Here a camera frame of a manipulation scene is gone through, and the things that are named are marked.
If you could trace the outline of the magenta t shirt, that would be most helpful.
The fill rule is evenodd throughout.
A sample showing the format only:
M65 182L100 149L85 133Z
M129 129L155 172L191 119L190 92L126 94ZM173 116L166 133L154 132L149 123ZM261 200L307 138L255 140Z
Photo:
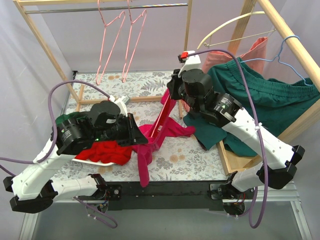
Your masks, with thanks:
M161 104L164 105L169 91L166 90L161 98ZM140 185L145 188L150 181L148 165L152 162L153 152L159 150L166 137L190 137L196 131L195 127L183 127L170 116L168 117L164 128L157 138L149 137L153 124L144 124L139 127L143 135L148 139L147 144L140 144L133 147L133 151L137 153L137 166L140 179Z

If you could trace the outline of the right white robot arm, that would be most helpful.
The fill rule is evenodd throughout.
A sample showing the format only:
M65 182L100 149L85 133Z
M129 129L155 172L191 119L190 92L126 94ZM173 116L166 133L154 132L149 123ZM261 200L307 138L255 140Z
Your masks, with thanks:
M296 165L305 149L291 146L276 138L246 111L242 104L227 93L214 91L211 78L201 69L173 71L167 83L170 98L183 100L194 118L218 127L245 143L267 163L260 163L242 172L233 173L223 190L237 199L248 189L267 184L280 190L291 182L297 172Z

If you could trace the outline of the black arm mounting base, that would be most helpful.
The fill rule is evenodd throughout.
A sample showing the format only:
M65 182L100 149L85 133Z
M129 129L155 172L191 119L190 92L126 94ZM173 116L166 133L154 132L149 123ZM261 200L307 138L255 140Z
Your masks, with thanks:
M107 182L106 191L100 197L80 196L79 199L107 202L110 211L204 209L243 214L245 201L253 198L254 190L226 195L222 192L223 184L223 180L151 181L142 187L138 181L114 181Z

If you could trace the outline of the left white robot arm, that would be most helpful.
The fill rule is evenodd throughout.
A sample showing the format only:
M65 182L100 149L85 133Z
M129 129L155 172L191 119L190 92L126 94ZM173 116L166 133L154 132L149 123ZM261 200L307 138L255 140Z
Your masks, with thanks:
M54 202L73 197L94 200L112 197L112 188L100 174L80 179L52 180L55 173L93 143L115 141L121 147L148 143L126 105L108 100L94 104L89 111L75 112L53 127L43 150L27 168L8 176L3 184L13 193L9 201L14 212L39 213Z

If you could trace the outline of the red t shirt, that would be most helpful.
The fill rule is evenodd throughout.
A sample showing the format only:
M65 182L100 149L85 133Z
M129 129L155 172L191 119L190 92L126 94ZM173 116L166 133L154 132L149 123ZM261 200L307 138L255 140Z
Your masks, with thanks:
M83 150L75 159L123 166L131 159L132 151L131 146L120 146L116 141L94 142L90 149Z

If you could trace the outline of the dark green t shirt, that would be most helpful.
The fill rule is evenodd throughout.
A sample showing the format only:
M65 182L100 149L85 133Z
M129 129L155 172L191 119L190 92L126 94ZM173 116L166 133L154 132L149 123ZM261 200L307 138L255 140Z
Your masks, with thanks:
M55 119L55 125L58 127L63 123L76 123L79 119L82 118L82 114L78 111L71 112L69 114L62 114Z

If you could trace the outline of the cream plastic hanger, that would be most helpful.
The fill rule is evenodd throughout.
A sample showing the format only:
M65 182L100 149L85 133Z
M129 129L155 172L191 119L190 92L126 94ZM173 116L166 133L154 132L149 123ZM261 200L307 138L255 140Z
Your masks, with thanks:
M201 48L211 48L215 46L225 45L234 42L240 42L243 39L258 37L274 33L275 27L272 27L268 31L259 31L255 34L245 35L249 21L255 16L265 16L266 13L263 10L252 11L249 13L241 14L234 17L221 25L214 28L209 32L197 45L196 50Z

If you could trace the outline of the white laundry basket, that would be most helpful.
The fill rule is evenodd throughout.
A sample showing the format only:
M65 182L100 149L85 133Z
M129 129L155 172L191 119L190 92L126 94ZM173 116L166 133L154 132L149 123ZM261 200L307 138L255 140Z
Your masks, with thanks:
M100 166L100 167L108 167L108 166L112 166L115 165L114 162L109 162L109 163L102 163L101 161L98 162L93 162L90 160L81 160L81 159L72 159L73 162L77 162L77 163L82 163L82 164L89 164L89 165L94 165L94 166Z

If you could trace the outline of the salmon pink shorts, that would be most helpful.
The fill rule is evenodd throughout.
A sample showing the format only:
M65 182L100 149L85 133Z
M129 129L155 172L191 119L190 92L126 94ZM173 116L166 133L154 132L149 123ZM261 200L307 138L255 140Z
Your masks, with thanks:
M258 38L251 46L247 53L240 55L239 57L243 61L251 59L264 59L267 53L268 37ZM215 65L224 64L232 60L228 54L222 51L211 51L207 54L206 59L202 65L202 71L207 73L210 68ZM248 61L246 64L259 74L263 73L265 62L263 60Z

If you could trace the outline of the teal green shorts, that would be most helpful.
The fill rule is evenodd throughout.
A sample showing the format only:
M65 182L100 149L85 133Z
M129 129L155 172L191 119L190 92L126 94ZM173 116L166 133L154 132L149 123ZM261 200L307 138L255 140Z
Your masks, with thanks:
M248 87L258 120L276 137L320 98L320 93L310 78L288 84L274 78L264 79L244 62L240 65L245 80L242 80L234 60L214 65L207 74L217 92L230 94L252 114L245 90ZM194 135L206 150L223 141L224 147L239 157L256 156L256 152L240 139L209 124L199 115L187 114L183 121L187 126L195 128Z

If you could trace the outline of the small wooden clothes rack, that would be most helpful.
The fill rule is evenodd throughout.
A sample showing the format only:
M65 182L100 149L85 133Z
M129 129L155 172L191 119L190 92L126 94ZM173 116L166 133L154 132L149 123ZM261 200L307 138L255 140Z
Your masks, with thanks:
M75 9L54 9L54 10L26 10L25 6L42 6L42 5L72 5L72 4L89 4L89 3L97 3L96 8L75 8ZM138 16L137 20L140 17L145 16L146 9L152 8L173 8L173 7L187 7L187 17L186 17L186 27L185 27L185 39L184 39L184 50L187 49L188 46L188 39L189 39L189 29L190 29L190 20L191 20L191 13L192 13L192 0L188 0L186 3L166 3L166 4L147 4L147 5L134 5L130 6L129 2L127 6L108 6L108 7L100 7L100 1L97 0L13 0L14 5L20 12L21 16L25 20L26 24L28 25L29 29L37 39L38 43L42 47L43 51L45 52L46 56L52 63L53 67L59 74L61 80L63 82L67 82L68 78L65 75L64 71L62 70L61 66L57 62L54 54L52 53L50 47L44 40L43 36L41 35L40 31L38 30L36 24L32 20L29 15L32 14L55 14L55 13L77 13L77 12L94 12L99 11L114 11L114 10L128 10L129 15L131 9L144 9L141 15ZM97 104L101 101L106 99L90 99L84 100L83 99L83 92L84 92L84 85L82 84L80 87L79 95L76 94L75 90L71 86L71 84L67 83L67 88L71 95L73 96L74 100L77 103L76 110L80 110L81 105L91 105ZM140 102L160 102L162 96L139 96L139 97L131 97L130 98L133 103L140 103Z

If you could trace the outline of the aluminium table frame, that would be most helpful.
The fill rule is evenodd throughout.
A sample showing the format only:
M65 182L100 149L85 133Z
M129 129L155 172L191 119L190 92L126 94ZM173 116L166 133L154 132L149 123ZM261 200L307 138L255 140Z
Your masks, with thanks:
M195 209L126 209L111 211L118 226L75 200L26 214L22 240L310 240L297 188L268 191L260 226L223 211Z

